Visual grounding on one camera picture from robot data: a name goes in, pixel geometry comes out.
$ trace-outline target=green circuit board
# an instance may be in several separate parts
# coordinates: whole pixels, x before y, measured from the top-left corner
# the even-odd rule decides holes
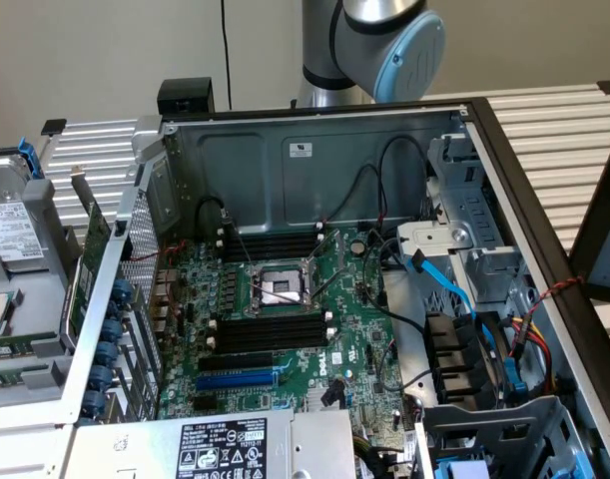
[[[222,307],[225,301],[222,289],[234,273],[236,293],[231,318],[245,316],[245,307],[249,305],[251,295],[249,265],[223,264],[203,244],[190,245],[182,253],[174,264],[181,278],[175,285],[174,296],[175,301],[184,307],[192,302],[194,314],[193,321],[185,322],[182,336],[178,334],[176,322],[172,319],[167,321],[161,344],[165,381],[159,419],[284,408],[307,411],[312,397],[324,392],[335,378],[342,378],[353,431],[366,435],[374,445],[403,446],[403,428],[401,425],[394,428],[392,421],[392,412],[402,410],[401,395],[383,391],[379,387],[373,367],[367,365],[365,357],[367,345],[370,344],[375,364],[379,364],[392,340],[390,319],[369,303],[362,302],[355,291],[356,284],[362,282],[362,258],[352,256],[348,245],[353,240],[366,242],[366,233],[359,233],[356,229],[340,232],[346,245],[343,252],[345,269],[315,298],[320,307],[332,312],[333,319],[327,326],[337,328],[337,334],[327,347],[275,352],[274,366],[285,368],[280,374],[280,381],[271,386],[197,392],[196,378],[201,374],[199,359],[211,355],[206,348],[210,312]],[[315,284],[312,289],[338,270],[337,256],[338,247],[331,241],[315,259]],[[262,266],[263,263],[258,261],[254,265]],[[376,284],[375,260],[368,262],[366,272],[367,283]],[[278,307],[272,308],[272,313],[278,310]],[[400,380],[397,362],[390,356],[383,379],[389,384],[399,383]],[[214,393],[218,399],[217,409],[194,409],[197,395]]]

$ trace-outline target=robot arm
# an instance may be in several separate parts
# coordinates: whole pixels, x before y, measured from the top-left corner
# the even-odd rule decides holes
[[[433,80],[444,25],[425,0],[303,0],[298,107],[417,100]]]

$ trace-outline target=black pcie slot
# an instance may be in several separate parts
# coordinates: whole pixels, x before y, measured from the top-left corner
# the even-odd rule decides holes
[[[315,248],[315,238],[315,233],[304,233],[244,237],[243,240],[250,257],[259,260],[307,256]],[[229,238],[224,261],[236,262],[246,259],[247,256],[240,242],[235,238]]]
[[[321,315],[220,321],[217,353],[270,351],[327,344]]]
[[[227,369],[254,369],[272,367],[274,356],[270,352],[240,354],[234,356],[209,356],[198,360],[198,368],[203,371],[225,371]]]

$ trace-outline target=yellow wire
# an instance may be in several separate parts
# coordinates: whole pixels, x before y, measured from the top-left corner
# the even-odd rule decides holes
[[[521,317],[514,317],[513,321],[521,324],[524,320]],[[540,330],[537,328],[537,326],[535,325],[535,323],[533,321],[531,321],[529,329],[533,329],[533,332],[537,335],[537,337],[542,339],[542,342],[544,344],[546,344],[546,340],[544,340],[544,336],[542,335],[542,333],[540,332]],[[556,390],[557,383],[555,382],[555,374],[553,374],[552,370],[550,371],[550,376],[551,376],[551,387],[553,388],[553,390]]]

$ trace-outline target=mesh panel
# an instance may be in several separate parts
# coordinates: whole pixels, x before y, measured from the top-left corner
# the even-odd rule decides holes
[[[138,192],[138,198],[132,211],[132,226],[129,237],[134,246],[132,257],[146,256],[158,251],[158,241],[149,212],[147,196],[144,192]],[[143,296],[149,304],[152,287],[154,286],[157,257],[152,256],[142,261],[123,261],[121,266],[123,274],[132,284],[137,284],[143,291]]]

